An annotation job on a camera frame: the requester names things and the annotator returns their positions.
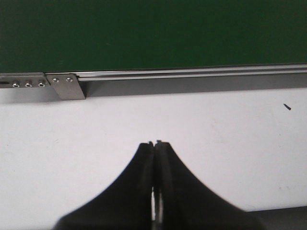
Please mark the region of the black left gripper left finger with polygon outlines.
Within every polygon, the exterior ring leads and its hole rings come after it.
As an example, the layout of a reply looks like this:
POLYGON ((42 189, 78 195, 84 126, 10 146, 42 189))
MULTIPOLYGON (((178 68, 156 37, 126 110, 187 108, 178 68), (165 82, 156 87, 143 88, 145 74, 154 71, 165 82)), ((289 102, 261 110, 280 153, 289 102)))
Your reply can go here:
POLYGON ((154 146, 141 143, 118 178, 101 194, 63 216, 57 230, 149 230, 152 227, 154 146))

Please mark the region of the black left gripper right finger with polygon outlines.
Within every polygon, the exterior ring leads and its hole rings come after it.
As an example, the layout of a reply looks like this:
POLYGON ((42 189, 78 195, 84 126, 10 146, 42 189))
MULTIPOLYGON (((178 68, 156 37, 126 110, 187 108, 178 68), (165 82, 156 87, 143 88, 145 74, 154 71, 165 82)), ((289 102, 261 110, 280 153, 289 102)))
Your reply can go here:
POLYGON ((162 230, 262 230, 251 214, 222 199, 181 161, 168 142, 154 146, 154 197, 162 230))

